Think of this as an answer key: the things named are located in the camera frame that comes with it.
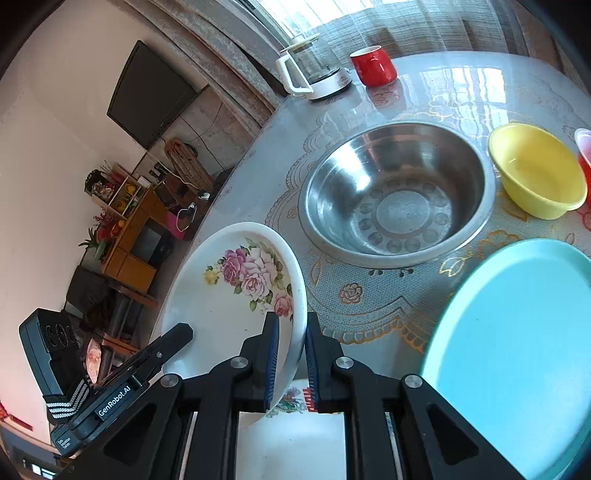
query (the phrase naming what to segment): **pink rose print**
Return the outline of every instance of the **pink rose print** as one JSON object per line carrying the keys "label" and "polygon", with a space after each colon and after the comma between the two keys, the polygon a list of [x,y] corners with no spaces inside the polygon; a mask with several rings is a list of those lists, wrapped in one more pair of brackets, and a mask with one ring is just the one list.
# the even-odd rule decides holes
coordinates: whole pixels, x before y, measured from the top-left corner
{"label": "pink rose print", "polygon": [[242,249],[238,248],[236,251],[226,250],[224,257],[226,259],[223,261],[221,268],[223,279],[232,287],[235,287],[236,279],[239,278],[241,266],[246,260],[246,255],[244,255]]}
{"label": "pink rose print", "polygon": [[277,315],[292,320],[291,284],[286,282],[281,259],[263,242],[245,240],[247,247],[226,250],[222,258],[207,266],[203,272],[205,283],[217,285],[223,277],[224,283],[233,287],[234,295],[246,295],[251,312],[274,310]]}
{"label": "pink rose print", "polygon": [[285,292],[276,294],[273,309],[280,317],[288,317],[291,313],[291,295]]}
{"label": "pink rose print", "polygon": [[242,291],[253,300],[264,299],[276,278],[277,269],[271,256],[260,248],[252,248],[240,270]]}

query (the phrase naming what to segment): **red cup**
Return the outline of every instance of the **red cup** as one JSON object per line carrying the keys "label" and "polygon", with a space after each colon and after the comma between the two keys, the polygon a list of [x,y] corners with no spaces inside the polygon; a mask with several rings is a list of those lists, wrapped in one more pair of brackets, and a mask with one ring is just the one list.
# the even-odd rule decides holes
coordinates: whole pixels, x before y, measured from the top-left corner
{"label": "red cup", "polygon": [[579,148],[579,165],[587,180],[587,205],[591,206],[591,131],[579,128],[574,140]]}
{"label": "red cup", "polygon": [[379,45],[354,51],[349,57],[359,80],[368,87],[387,85],[398,78],[390,57]]}

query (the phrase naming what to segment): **glass kettle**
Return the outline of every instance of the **glass kettle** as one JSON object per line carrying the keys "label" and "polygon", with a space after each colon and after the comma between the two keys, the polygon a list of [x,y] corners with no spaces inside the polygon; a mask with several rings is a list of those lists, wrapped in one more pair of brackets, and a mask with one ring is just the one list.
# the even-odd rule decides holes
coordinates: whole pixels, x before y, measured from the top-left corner
{"label": "glass kettle", "polygon": [[308,99],[315,100],[332,95],[351,83],[349,73],[320,39],[320,34],[304,38],[280,53],[275,65],[289,93],[305,94]]}

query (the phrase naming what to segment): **stainless steel bowl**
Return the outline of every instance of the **stainless steel bowl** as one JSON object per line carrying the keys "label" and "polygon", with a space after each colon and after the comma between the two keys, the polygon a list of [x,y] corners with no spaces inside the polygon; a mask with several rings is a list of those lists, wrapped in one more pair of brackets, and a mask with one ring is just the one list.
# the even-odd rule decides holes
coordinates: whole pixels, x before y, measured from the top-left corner
{"label": "stainless steel bowl", "polygon": [[495,199],[491,161],[427,123],[384,125],[319,160],[300,192],[306,235],[320,250],[366,268],[435,260],[469,242]]}

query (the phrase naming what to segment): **yellow bowl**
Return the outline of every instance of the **yellow bowl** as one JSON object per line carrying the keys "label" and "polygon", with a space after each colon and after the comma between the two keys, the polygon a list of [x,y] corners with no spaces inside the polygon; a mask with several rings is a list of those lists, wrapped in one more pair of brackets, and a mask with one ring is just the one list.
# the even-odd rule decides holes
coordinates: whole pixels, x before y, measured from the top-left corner
{"label": "yellow bowl", "polygon": [[527,213],[554,220],[585,201],[587,183],[576,157],[545,130],[527,124],[498,127],[488,150],[507,194]]}

